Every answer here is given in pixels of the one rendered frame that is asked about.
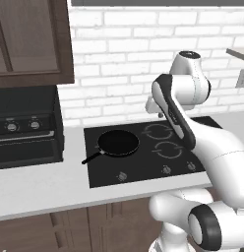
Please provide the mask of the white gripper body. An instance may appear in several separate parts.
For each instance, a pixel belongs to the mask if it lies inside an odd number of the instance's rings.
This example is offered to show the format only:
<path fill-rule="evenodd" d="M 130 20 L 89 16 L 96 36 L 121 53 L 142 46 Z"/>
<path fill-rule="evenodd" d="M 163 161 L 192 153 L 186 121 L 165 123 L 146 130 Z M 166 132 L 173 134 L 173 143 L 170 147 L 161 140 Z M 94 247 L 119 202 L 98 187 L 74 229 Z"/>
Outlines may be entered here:
<path fill-rule="evenodd" d="M 159 118 L 163 117 L 163 113 L 162 110 L 160 109 L 160 107 L 155 103 L 153 97 L 150 95 L 148 97 L 148 100 L 146 102 L 146 106 L 145 106 L 146 112 L 149 114 L 156 114 Z"/>

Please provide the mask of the black frying pan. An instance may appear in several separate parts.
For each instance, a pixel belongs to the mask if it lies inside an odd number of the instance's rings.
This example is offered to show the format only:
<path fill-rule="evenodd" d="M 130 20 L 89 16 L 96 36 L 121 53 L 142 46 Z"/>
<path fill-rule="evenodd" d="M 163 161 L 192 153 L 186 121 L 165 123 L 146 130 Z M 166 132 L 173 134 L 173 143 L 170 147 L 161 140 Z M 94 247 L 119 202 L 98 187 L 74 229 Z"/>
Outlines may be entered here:
<path fill-rule="evenodd" d="M 139 138 L 126 130 L 110 130 L 102 133 L 98 140 L 98 152 L 92 154 L 82 161 L 89 163 L 94 158 L 105 155 L 112 158 L 123 158 L 132 155 L 140 145 Z"/>

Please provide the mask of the black hob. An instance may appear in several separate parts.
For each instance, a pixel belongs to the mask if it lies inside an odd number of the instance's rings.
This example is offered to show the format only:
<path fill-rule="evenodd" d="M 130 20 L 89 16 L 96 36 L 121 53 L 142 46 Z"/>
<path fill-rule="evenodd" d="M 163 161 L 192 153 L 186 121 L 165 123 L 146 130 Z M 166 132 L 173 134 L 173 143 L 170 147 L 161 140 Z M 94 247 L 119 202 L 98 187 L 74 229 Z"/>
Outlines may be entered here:
<path fill-rule="evenodd" d="M 102 156 L 88 163 L 90 188 L 205 171 L 198 158 L 182 146 L 167 120 L 85 128 L 86 156 L 98 152 L 98 137 L 114 129 L 134 133 L 140 140 L 139 148 L 128 157 Z M 188 162 L 196 170 L 190 170 Z M 170 174 L 162 172 L 165 165 L 171 168 Z M 120 172 L 127 174 L 125 181 L 118 180 Z"/>

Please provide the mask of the grey extractor hood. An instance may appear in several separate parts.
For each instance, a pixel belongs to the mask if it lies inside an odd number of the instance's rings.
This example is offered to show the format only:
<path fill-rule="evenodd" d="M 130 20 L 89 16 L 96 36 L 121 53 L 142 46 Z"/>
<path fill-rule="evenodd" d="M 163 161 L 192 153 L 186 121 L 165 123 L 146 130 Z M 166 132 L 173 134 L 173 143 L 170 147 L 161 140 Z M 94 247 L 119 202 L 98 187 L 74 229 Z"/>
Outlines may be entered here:
<path fill-rule="evenodd" d="M 75 7 L 243 7 L 244 0 L 71 0 Z"/>

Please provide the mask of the brown base cupboard door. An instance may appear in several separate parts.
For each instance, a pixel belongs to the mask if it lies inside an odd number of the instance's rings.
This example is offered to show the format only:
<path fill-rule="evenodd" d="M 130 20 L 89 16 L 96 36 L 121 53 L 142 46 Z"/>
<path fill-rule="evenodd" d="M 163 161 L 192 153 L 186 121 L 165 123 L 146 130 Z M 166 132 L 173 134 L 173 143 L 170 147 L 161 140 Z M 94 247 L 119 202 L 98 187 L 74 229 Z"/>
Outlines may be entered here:
<path fill-rule="evenodd" d="M 58 252 L 50 215 L 0 221 L 0 252 Z"/>
<path fill-rule="evenodd" d="M 161 224 L 149 211 L 149 198 L 109 205 L 105 225 L 107 252 L 148 252 L 157 238 Z"/>
<path fill-rule="evenodd" d="M 107 204 L 56 212 L 49 216 L 60 251 L 108 251 L 104 230 L 110 217 Z"/>

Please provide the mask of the black toaster oven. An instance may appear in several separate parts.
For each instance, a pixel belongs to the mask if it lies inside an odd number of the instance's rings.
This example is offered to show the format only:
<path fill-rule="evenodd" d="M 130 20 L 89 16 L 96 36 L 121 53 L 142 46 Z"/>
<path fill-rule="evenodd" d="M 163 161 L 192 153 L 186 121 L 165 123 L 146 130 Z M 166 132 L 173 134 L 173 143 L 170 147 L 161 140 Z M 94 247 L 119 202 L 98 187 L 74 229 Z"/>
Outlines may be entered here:
<path fill-rule="evenodd" d="M 31 120 L 41 127 L 33 130 Z M 16 132 L 6 129 L 8 121 L 18 123 Z M 0 169 L 60 162 L 63 160 L 64 129 L 56 86 L 0 89 L 0 135 L 54 131 L 49 138 L 0 143 Z"/>

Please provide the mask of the grey wall socket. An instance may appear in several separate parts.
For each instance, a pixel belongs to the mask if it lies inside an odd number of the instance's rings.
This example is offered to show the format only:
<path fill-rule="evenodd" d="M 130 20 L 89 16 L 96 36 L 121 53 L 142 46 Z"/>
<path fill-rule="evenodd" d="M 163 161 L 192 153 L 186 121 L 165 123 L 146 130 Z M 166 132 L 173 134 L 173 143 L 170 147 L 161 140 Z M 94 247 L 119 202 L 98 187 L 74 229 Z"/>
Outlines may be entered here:
<path fill-rule="evenodd" d="M 237 88 L 244 88 L 244 69 L 242 69 L 239 73 L 239 77 L 236 83 Z"/>

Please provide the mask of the pale wall shelf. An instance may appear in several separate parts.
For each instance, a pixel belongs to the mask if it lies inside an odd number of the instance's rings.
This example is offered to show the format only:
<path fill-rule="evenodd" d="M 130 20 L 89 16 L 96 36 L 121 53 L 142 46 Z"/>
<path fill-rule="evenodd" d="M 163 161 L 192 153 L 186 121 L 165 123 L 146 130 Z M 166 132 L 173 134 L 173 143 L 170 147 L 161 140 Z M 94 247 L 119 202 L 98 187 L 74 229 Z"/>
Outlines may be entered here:
<path fill-rule="evenodd" d="M 244 47 L 227 48 L 226 52 L 236 58 L 244 60 Z"/>

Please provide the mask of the brown wall cupboard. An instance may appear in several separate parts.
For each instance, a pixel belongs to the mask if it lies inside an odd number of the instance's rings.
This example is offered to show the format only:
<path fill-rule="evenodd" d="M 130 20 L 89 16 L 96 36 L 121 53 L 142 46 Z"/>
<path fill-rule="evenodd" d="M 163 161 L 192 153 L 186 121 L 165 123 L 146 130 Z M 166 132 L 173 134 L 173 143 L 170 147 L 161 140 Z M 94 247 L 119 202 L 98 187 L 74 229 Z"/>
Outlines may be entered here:
<path fill-rule="evenodd" d="M 73 52 L 67 0 L 51 0 L 51 3 L 58 70 L 0 76 L 0 89 L 72 84 L 74 82 Z"/>

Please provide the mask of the brown wall cupboard door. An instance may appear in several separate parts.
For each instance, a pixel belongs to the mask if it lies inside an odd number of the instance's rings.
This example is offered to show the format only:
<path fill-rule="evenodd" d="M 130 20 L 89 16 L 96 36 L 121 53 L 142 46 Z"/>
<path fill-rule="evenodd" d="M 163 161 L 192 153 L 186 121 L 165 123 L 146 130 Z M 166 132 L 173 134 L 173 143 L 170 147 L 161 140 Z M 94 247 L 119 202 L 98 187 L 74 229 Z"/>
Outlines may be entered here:
<path fill-rule="evenodd" d="M 51 0 L 0 0 L 0 76 L 58 70 Z"/>

